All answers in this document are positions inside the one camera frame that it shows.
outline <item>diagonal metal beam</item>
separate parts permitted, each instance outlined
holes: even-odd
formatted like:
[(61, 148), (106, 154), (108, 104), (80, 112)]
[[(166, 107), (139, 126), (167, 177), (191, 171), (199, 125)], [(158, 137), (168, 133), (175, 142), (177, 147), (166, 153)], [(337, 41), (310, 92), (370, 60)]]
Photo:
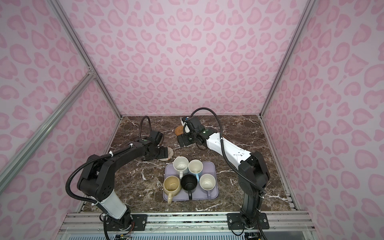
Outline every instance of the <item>diagonal metal beam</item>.
[(316, 9), (318, 0), (308, 0), (306, 3), (303, 13), (301, 15), (301, 18), (299, 20), (299, 23), (297, 24), (297, 27), (293, 33), (292, 39), (288, 45), (287, 51), (285, 52), (285, 55), (283, 57), (283, 60), (279, 66), (279, 69), (277, 71), (276, 77), (273, 80), (271, 89), (269, 90), (267, 97), (265, 99), (264, 105), (261, 109), (260, 116), (263, 117), (265, 112), (268, 109), (268, 105), (270, 104), (273, 95), (276, 91), (277, 86), (279, 85), (279, 82), (281, 81), (283, 74), (288, 67), (289, 61), (293, 56), (293, 52), (295, 51), (296, 46), (299, 44), (301, 36), (303, 35), (305, 28), (313, 14), (313, 12)]
[(68, 109), (73, 105), (76, 99), (86, 89), (88, 84), (95, 76), (92, 71), (88, 72), (79, 84), (71, 91), (71, 93), (61, 102), (47, 120), (36, 130), (35, 134), (26, 142), (23, 149), (18, 152), (7, 165), (5, 170), (0, 174), (0, 194), (6, 189), (13, 178), (21, 171), (32, 154), (40, 147), (45, 138), (60, 122), (67, 113)]
[(119, 109), (117, 108), (117, 105), (115, 101), (113, 100), (112, 96), (109, 94), (107, 88), (105, 87), (103, 81), (101, 80), (101, 77), (99, 73), (97, 72), (97, 69), (93, 65), (91, 58), (89, 57), (87, 51), (85, 50), (85, 47), (81, 43), (80, 37), (75, 32), (73, 25), (71, 24), (67, 14), (65, 13), (63, 6), (58, 0), (46, 0), (48, 4), (51, 6), (53, 12), (56, 14), (56, 17), (58, 18), (59, 22), (61, 23), (64, 30), (67, 32), (69, 38), (71, 39), (72, 43), (74, 44), (74, 47), (77, 49), (80, 57), (85, 62), (85, 64), (88, 66), (89, 70), (92, 70), (96, 74), (96, 80), (101, 88), (101, 91), (105, 95), (107, 101), (113, 108), (115, 114), (118, 116), (118, 118), (121, 118), (121, 113)]

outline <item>purple tray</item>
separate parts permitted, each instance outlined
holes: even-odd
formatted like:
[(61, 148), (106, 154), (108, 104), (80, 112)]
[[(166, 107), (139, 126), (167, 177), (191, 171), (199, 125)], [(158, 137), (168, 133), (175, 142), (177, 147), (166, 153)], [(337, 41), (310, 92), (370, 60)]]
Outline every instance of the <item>purple tray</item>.
[[(218, 197), (218, 187), (217, 187), (217, 178), (216, 178), (216, 168), (213, 162), (202, 162), (203, 163), (203, 174), (211, 174), (216, 180), (216, 186), (211, 190), (211, 199)], [(173, 164), (168, 164), (166, 166), (166, 172), (164, 174), (164, 179), (169, 176), (179, 177), (179, 173), (173, 167)], [(168, 195), (163, 192), (163, 198), (165, 201), (168, 201)], [(203, 190), (200, 187), (200, 184), (197, 183), (195, 191), (192, 193), (193, 200), (202, 200), (208, 199), (207, 191)], [(185, 201), (189, 200), (188, 192), (181, 189), (180, 193), (173, 197), (172, 201)]]

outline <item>beige mug handle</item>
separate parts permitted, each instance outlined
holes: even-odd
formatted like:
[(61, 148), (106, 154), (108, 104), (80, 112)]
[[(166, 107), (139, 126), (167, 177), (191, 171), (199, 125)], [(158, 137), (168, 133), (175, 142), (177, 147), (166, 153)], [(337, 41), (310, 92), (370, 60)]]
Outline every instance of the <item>beige mug handle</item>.
[(172, 202), (172, 198), (173, 198), (172, 193), (169, 193), (168, 194), (168, 204), (170, 204)]

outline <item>pink wall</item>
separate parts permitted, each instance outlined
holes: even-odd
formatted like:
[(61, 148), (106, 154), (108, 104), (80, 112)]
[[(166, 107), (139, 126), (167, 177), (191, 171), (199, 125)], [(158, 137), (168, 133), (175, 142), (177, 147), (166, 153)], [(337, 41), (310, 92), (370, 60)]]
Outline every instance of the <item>pink wall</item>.
[(62, 0), (120, 111), (259, 113), (306, 0)]
[(85, 75), (44, 0), (0, 3), (0, 172)]
[[(23, 170), (0, 195), (0, 239), (53, 239), (79, 201), (68, 176), (92, 154), (104, 154), (118, 119), (91, 82)], [(73, 192), (80, 194), (73, 181)]]
[(265, 118), (321, 239), (384, 238), (383, 8), (321, 0)]

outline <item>marble countertop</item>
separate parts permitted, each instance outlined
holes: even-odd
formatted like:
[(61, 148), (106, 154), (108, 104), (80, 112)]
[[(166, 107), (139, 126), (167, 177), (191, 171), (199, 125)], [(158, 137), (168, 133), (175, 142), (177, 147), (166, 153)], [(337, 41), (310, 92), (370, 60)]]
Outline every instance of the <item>marble countertop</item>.
[[(126, 147), (139, 134), (139, 124), (142, 117), (124, 117), (111, 150)], [(200, 116), (205, 127), (216, 127), (218, 124), (213, 116)], [(251, 116), (219, 116), (223, 124), (223, 134), (226, 139), (248, 151), (259, 151), (263, 154), (271, 179), (266, 187), (267, 194), (262, 205), (262, 211), (290, 210), (286, 195), (272, 159), (259, 119)], [(212, 150), (200, 150), (195, 144), (181, 148), (174, 134), (180, 125), (178, 116), (150, 117), (152, 129), (164, 134), (163, 145), (174, 151), (169, 161), (142, 161), (135, 159), (116, 172), (115, 192), (127, 204), (132, 212), (193, 212), (193, 211), (239, 211), (243, 204), (243, 191), (237, 183), (235, 174), (225, 163), (223, 157)], [(142, 135), (149, 131), (145, 120)], [(162, 183), (164, 170), (172, 164), (177, 156), (190, 160), (211, 161), (215, 164), (219, 196), (212, 200), (191, 200), (172, 202), (168, 204), (163, 199)], [(83, 211), (100, 212), (96, 206), (86, 204)]]

